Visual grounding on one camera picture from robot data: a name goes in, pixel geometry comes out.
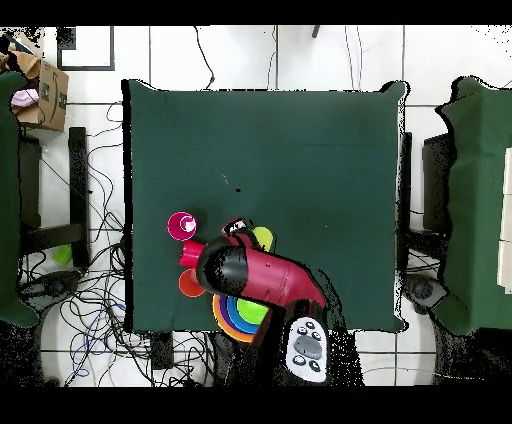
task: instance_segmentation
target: yellow object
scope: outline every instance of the yellow object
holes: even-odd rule
[[[272,232],[266,227],[255,227],[252,232],[256,236],[256,239],[263,250],[265,250],[265,252],[269,252],[272,242],[274,241]]]

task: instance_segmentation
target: table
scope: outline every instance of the table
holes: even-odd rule
[[[331,279],[348,328],[403,328],[393,300],[403,83],[169,92],[123,80],[122,90],[128,328],[218,330],[211,296],[178,289],[181,243],[166,225],[179,210],[196,217],[201,242],[237,216],[268,227],[277,254]]]

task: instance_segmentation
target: green table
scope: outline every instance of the green table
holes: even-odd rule
[[[477,328],[512,329],[512,295],[497,284],[511,111],[512,90],[490,88],[473,77],[456,81],[451,101],[439,108],[457,159],[448,180],[453,229],[442,276],[450,295],[434,313],[456,335]]]
[[[268,227],[277,254],[330,278],[349,328],[402,329],[393,294],[403,83],[374,93],[168,92],[130,80],[123,93],[134,331],[219,329],[211,295],[179,291],[182,243],[166,229],[176,211],[196,217],[202,242],[238,216]]]

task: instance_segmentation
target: plastic cup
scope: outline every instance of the plastic cup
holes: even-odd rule
[[[194,240],[185,240],[181,251],[180,266],[195,268],[205,246]]]
[[[169,235],[178,241],[191,239],[196,233],[196,220],[188,212],[176,212],[167,221]]]
[[[183,271],[178,280],[178,287],[187,297],[198,297],[204,293],[204,289],[199,285],[194,269]]]
[[[238,299],[238,313],[249,324],[260,325],[267,314],[268,307],[245,299]]]

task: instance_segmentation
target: red object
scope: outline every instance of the red object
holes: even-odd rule
[[[185,240],[183,243],[183,249],[181,251],[180,266],[186,266],[188,268],[195,268],[199,255],[203,251],[205,246],[194,240]]]
[[[176,212],[167,221],[167,231],[178,241],[191,239],[196,233],[196,220],[188,212]]]
[[[313,282],[313,277],[302,266],[272,254],[247,249],[249,275],[241,295],[286,307],[290,303],[308,299],[325,308],[325,299]]]
[[[188,297],[198,297],[204,293],[204,289],[197,281],[194,269],[187,269],[180,275],[178,286],[181,292]]]
[[[198,277],[203,287],[214,293],[285,308],[297,300],[309,300],[325,308],[322,290],[302,264],[253,246],[247,231],[241,229],[210,242],[212,247],[204,257],[206,262],[203,256],[198,260],[202,266]],[[223,238],[229,240],[232,247],[226,246]]]

